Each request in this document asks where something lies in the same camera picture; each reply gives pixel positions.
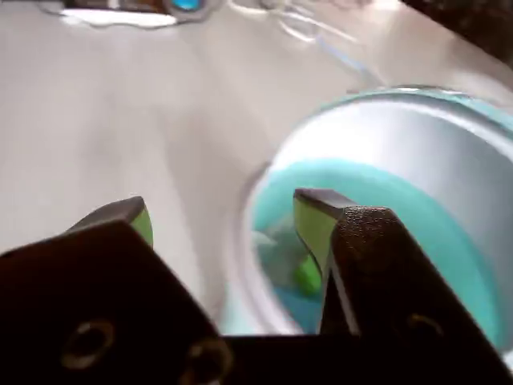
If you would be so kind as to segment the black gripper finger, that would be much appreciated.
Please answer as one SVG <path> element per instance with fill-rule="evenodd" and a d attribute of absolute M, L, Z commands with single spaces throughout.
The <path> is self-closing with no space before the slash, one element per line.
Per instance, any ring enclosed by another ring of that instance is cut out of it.
<path fill-rule="evenodd" d="M 356 338 L 367 375 L 378 383 L 511 383 L 496 349 L 391 209 L 299 188 L 293 219 L 325 279 L 320 329 Z"/>
<path fill-rule="evenodd" d="M 210 384 L 226 342 L 152 247 L 141 197 L 1 257 L 4 384 Z"/>

